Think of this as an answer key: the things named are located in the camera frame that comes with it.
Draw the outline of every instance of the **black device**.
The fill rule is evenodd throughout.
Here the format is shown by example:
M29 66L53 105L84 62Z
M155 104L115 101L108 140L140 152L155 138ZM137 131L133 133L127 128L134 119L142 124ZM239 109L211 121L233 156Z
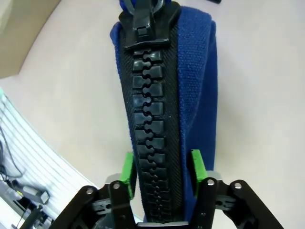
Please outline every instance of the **black device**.
M50 228L92 229L100 222L99 228L111 229L211 229L216 209L222 210L238 229L283 229L245 181L227 185L213 177L200 183L190 222L136 224L128 185L117 180L100 190L92 186L81 188Z
M33 225L42 217L42 215L42 206L38 206L29 214L20 229L31 229Z
M208 1L214 2L216 4L220 4L222 0L208 0Z
M37 203L47 204L50 199L50 195L46 190L40 190L36 187L22 185L17 180L13 180L12 182L7 181L7 184L23 197Z

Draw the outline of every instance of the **cable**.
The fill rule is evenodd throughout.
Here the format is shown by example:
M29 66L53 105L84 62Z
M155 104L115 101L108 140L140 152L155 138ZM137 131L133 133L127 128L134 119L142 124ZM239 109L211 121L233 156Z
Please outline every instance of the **cable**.
M4 174L4 175L5 175L7 178L21 178L21 177L23 176L23 173L21 172L21 170L18 168L18 166L16 165L16 163L15 163L15 161L14 161L14 158L13 158L13 156L12 156L12 154L11 154L11 151L10 151L9 144L8 144L8 142L7 142L7 140L6 140L5 134L4 134L4 132L3 132L1 126L0 126L0 132L1 132L1 135L2 135L2 137L3 137L3 139L4 139L5 146L6 146L7 150L8 150L8 153L9 153L9 155L10 155L10 159L11 159L13 165L15 166L15 168L16 168L16 169L18 170L18 172L20 173L19 176L11 176L11 175L8 175L8 174L6 173L6 169L4 168L5 173L6 173L6 174ZM3 155L3 154L4 154L3 146L1 147L0 150L2 151L2 152L0 152L0 154Z
M23 218L23 216L24 216L24 213L27 211L27 209L25 209L25 211L23 212L23 214L21 215L21 217L20 217L20 220L19 220L19 222L18 222L18 224L17 224L17 226L16 226L16 229L18 229L18 226L19 226L19 224L20 224L20 222L21 222L21 220L22 220L22 218Z
M25 214L25 212L27 211L27 209L28 209L29 206L30 206L30 203L28 203L28 205L27 205L27 207L25 208L23 214L21 215L20 220L19 220L19 222L18 222L18 224L17 224L17 226L16 226L16 229L18 229L18 226L19 226L19 224L20 224L20 222L21 222L21 220L22 220L22 218L23 218L23 216L24 216L24 214Z
M6 182L8 180L8 176L7 176L6 168L3 165L3 161L4 161L3 158L4 158L3 144L0 141L0 174L1 174L2 180L4 182Z

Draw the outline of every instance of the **white slatted panel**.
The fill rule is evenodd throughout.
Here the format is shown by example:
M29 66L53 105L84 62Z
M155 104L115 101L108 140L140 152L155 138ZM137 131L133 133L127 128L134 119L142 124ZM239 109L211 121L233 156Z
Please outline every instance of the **white slatted panel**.
M44 210L55 219L81 187L93 183L39 137L2 91L0 98L0 126L16 165L24 173L23 177L17 180L22 184L46 188L49 191L51 198ZM8 173L18 175L7 149L4 152L4 160Z

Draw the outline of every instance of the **metal screw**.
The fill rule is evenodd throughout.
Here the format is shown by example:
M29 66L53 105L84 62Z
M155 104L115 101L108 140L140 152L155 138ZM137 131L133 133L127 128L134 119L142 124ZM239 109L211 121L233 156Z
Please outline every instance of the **metal screw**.
M242 185L240 183L235 183L234 187L236 189L241 189L242 188Z
M120 187L120 183L115 183L114 185L113 185L113 188L114 189L118 189Z
M211 185L211 186L212 186L212 185L214 185L214 184L215 184L215 182L214 182L213 180L211 180L211 179L208 180L208 185Z
M87 193L88 195L91 195L91 194L93 193L93 189L92 189L92 188L88 188L87 191L86 191L86 193Z

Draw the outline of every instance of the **beige surface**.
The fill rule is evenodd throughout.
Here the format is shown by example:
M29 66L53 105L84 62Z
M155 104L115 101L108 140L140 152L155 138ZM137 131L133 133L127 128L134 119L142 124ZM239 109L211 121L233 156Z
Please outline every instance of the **beige surface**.
M305 2L179 2L217 23L216 170L227 183L246 180L284 228L303 229ZM38 132L97 185L131 150L109 38L119 13L116 1L62 0L21 73L0 81ZM216 214L213 228L234 226Z
M60 0L0 0L0 78L19 70Z

